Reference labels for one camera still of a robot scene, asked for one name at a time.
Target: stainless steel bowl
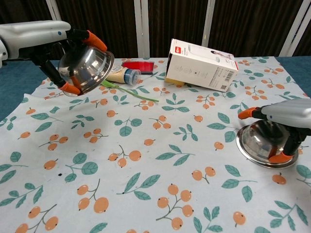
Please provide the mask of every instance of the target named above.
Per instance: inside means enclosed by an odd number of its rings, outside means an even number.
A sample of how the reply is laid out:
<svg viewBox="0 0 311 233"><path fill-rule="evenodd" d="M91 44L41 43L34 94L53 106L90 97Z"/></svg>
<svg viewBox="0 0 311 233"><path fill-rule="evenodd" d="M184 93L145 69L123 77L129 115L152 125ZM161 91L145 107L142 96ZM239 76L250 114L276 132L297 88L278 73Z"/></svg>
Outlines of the stainless steel bowl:
<svg viewBox="0 0 311 233"><path fill-rule="evenodd" d="M102 52L95 47L85 46L67 52L58 64L61 77L85 94L102 83L114 64L114 56L110 52Z"/></svg>
<svg viewBox="0 0 311 233"><path fill-rule="evenodd" d="M286 163L270 163L269 158L283 151L288 136L284 126L259 120L240 129L236 142L239 150L250 161L269 168L285 168L296 162L298 152Z"/></svg>

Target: cardboard box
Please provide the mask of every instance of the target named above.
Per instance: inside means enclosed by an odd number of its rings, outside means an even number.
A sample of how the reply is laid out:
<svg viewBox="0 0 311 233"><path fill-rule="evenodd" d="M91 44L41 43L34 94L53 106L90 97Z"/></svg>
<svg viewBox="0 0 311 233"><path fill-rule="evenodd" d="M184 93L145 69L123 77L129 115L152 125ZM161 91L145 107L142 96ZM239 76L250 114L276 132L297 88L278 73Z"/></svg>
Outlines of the cardboard box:
<svg viewBox="0 0 311 233"><path fill-rule="evenodd" d="M238 73L232 54L172 39L166 81L227 91Z"/></svg>

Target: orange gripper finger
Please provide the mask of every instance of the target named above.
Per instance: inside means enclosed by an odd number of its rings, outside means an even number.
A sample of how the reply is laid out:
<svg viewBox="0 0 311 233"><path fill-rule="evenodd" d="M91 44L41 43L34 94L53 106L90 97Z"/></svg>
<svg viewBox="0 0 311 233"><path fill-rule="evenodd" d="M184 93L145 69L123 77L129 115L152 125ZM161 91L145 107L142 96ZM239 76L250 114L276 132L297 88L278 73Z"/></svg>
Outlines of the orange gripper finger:
<svg viewBox="0 0 311 233"><path fill-rule="evenodd" d="M238 118L243 120L243 119L246 119L246 118L249 118L249 117L252 117L252 112L256 109L256 107L252 107L252 108L249 108L249 109L246 109L244 110L243 112L240 112L238 114Z"/></svg>
<svg viewBox="0 0 311 233"><path fill-rule="evenodd" d="M292 159L293 155L286 155L283 152L269 158L270 163L285 163Z"/></svg>
<svg viewBox="0 0 311 233"><path fill-rule="evenodd" d="M79 95L81 93L81 91L77 87L70 85L68 82L66 82L65 85L63 85L59 89L76 95Z"/></svg>
<svg viewBox="0 0 311 233"><path fill-rule="evenodd" d="M87 45L92 45L103 52L107 51L107 46L104 44L103 41L100 40L100 38L98 38L95 34L91 33L89 30L88 33L89 37L88 39L82 40L83 43Z"/></svg>

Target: tablecloth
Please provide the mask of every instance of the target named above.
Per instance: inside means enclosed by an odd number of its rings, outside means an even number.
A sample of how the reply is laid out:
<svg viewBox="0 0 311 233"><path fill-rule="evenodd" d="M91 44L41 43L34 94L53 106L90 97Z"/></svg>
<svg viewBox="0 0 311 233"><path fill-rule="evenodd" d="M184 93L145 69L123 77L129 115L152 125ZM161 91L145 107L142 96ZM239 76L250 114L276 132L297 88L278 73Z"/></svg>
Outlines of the tablecloth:
<svg viewBox="0 0 311 233"><path fill-rule="evenodd" d="M126 59L117 59L121 64ZM0 122L0 232L311 232L310 139L297 163L238 150L249 107L307 98L274 57L237 58L226 93L153 75L76 98L46 79Z"/></svg>

